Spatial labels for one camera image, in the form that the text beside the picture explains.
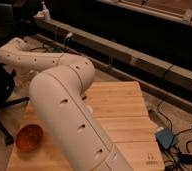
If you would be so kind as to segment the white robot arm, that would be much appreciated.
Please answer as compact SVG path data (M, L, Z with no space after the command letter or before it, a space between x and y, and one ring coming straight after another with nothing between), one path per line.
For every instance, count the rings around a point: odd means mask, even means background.
M31 52L23 39L13 38L0 47L0 62L37 72L30 101L74 171L133 171L83 101L95 75L88 58Z

